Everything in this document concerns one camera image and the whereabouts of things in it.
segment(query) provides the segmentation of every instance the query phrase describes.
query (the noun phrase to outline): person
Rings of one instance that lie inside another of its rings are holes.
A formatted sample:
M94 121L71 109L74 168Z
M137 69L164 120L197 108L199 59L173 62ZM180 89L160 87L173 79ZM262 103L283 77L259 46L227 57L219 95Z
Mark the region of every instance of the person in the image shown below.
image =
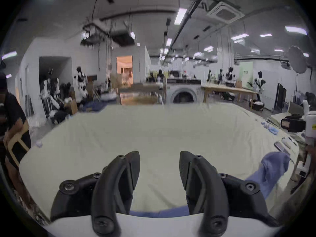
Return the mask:
M29 126L16 97L8 92L7 79L4 73L0 73L0 103L4 105L8 125L8 130L3 138L3 144L6 148L5 165L14 188L26 206L31 209L33 200L28 195L19 174L19 163L31 147Z

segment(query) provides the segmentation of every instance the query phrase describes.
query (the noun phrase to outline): ceiling vent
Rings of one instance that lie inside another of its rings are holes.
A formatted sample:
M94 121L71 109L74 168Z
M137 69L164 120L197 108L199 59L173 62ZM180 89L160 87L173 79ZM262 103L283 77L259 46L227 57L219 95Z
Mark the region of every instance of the ceiling vent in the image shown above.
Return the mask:
M236 8L221 1L217 3L207 14L210 18L217 19L226 24L230 24L245 15Z

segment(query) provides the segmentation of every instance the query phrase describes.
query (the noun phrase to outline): ceiling light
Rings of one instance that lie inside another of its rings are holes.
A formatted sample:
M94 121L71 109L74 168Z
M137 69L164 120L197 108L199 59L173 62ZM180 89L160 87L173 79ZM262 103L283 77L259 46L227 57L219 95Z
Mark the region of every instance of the ceiling light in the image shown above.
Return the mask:
M270 37L272 34L260 34L260 37Z
M294 27L294 26L286 26L285 29L288 32L307 35L307 32L303 28Z
M186 13L187 9L179 8L179 11L177 13L176 19L174 21L175 25L180 25L182 22L182 19L184 18L184 15Z
M211 50L211 49L213 49L213 47L210 45L210 46L204 48L204 51L208 51L208 50Z
M249 35L248 34L241 34L241 35L237 35L237 36L234 36L234 37L231 37L232 40L238 40L238 39L241 39L241 38L244 38L244 37L248 37Z
M166 46L170 46L171 45L171 42L172 42L172 39L171 38L168 38L167 42L166 42Z
M9 58L9 57L16 56L16 55L17 55L16 51L7 53L7 54L5 54L5 55L2 56L2 60L6 59L6 58Z
M239 43L239 42L243 42L244 39L239 39L239 40L235 40L234 43Z
M193 54L193 56L201 56L203 53L201 53L201 52L197 52L197 53L195 53L195 54Z

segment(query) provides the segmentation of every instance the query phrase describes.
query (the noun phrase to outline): doorway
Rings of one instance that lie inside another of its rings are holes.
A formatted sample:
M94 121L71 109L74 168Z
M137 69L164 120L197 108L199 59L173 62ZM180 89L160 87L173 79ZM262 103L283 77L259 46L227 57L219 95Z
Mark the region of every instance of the doorway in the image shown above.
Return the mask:
M117 73L122 75L122 86L129 87L133 84L133 57L117 56L116 57Z

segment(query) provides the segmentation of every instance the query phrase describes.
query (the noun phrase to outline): blue cloth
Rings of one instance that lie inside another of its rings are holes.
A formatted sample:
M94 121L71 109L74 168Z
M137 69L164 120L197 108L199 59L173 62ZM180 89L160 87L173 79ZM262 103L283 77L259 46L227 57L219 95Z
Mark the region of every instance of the blue cloth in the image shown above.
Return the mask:
M279 178L287 172L290 156L285 152L270 152L262 160L259 169L246 180L260 184L260 190L266 199Z
M276 129L275 127L269 127L268 130L269 130L269 132L273 133L274 135L277 135L277 133L279 132L279 130Z
M190 213L187 206L182 206L158 212L130 211L130 215L145 218L175 218L188 216Z

